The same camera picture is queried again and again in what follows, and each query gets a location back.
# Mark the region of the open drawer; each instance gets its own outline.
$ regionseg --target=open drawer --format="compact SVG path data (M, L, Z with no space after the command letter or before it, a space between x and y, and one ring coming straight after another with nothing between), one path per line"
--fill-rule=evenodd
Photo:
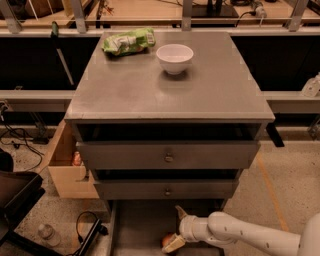
M180 205L188 214L208 217L219 210L214 200L119 200L113 201L110 244L107 256L163 256L161 239L179 233L175 209ZM222 249L204 242L187 243L177 256L224 256Z
M61 198L98 198L91 173L83 165L72 166L75 145L71 127L61 121L46 155L53 183Z

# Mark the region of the gray cabinet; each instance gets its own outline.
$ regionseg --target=gray cabinet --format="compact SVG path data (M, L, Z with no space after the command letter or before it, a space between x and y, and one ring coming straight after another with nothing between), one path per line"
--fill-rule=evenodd
M155 47L114 57L101 49L109 35L65 116L100 198L232 197L274 116L230 36L157 32ZM177 76L156 58L168 43L194 51Z

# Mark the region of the concrete floor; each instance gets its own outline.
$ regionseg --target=concrete floor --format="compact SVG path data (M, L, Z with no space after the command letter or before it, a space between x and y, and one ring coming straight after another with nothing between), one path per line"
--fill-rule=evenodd
M279 129L285 147L277 148L262 138L262 146L250 169L244 170L234 196L224 211L243 221L301 234L306 222L320 212L320 141L313 141L306 129ZM15 170L21 171L37 163L39 158L26 148L0 147L13 154ZM41 152L46 146L35 145ZM108 226L108 214L99 199L61 199L52 183L47 168L41 172L45 195L17 228L25 237L42 243L37 235L41 223L51 224L61 235L61 243L54 248L61 254L74 252L78 247L75 222L82 211L93 211ZM81 221L85 236L92 218ZM106 254L108 236L100 236L88 255ZM4 243L1 256L28 255ZM226 250L227 256L263 256L255 248L239 241Z

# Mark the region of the drawer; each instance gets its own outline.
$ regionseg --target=drawer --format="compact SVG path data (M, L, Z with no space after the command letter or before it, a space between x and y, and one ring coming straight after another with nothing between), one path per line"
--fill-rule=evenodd
M259 147L257 141L77 143L85 165L91 170L246 169Z
M176 205L188 214L208 217L213 211L213 200L119 200L113 201L110 239L106 255L110 256L165 256L160 241L165 234L176 232L180 221ZM206 243L188 243L179 249L179 256L222 256L222 249Z
M112 180L96 181L95 188L104 200L122 199L228 199L238 180Z
M76 141L71 127L64 121L59 124L50 140L43 164L48 165L52 181L61 198L98 198L93 186L94 178L85 166L72 166Z

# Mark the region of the cardboard box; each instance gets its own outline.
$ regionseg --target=cardboard box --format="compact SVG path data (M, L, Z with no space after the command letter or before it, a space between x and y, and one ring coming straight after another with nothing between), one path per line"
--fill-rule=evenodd
M53 183L61 198L99 198L91 171L86 174L85 166L72 166L75 145L71 127L61 121L48 145L45 160Z

